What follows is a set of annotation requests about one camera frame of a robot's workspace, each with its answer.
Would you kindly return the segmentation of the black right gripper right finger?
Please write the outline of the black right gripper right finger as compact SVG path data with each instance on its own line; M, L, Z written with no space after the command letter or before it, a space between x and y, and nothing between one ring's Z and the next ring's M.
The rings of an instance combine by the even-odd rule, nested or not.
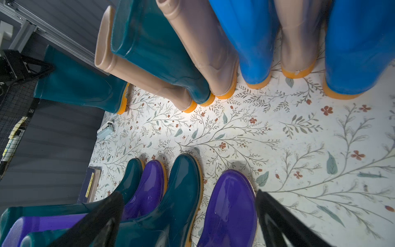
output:
M330 246L269 193L257 192L255 208L267 247L286 247L285 239L294 247Z

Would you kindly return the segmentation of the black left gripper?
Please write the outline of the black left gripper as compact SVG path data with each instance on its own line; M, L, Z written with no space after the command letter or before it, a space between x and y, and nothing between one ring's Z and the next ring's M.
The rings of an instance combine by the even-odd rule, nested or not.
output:
M22 55L18 50L1 50L1 83L7 86L44 78L54 70L53 64Z

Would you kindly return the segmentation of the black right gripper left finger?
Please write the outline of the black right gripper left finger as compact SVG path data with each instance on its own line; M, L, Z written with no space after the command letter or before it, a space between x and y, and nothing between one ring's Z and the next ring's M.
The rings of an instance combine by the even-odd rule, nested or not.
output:
M115 246L124 208L120 192L114 192L66 233L53 241L51 247L113 247Z

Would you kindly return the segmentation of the teal rain boot carried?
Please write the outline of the teal rain boot carried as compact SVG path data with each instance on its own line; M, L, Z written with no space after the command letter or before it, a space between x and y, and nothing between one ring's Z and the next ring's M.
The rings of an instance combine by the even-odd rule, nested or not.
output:
M55 70L38 80L35 98L96 107L114 114L125 112L127 82L93 72L52 46L47 47L44 61L53 64Z

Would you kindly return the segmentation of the teal rain boot back row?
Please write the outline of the teal rain boot back row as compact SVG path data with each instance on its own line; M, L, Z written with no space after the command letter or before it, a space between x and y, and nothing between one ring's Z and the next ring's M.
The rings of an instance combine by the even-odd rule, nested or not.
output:
M156 1L122 0L116 9L111 50L171 85L186 89L202 107L215 96Z

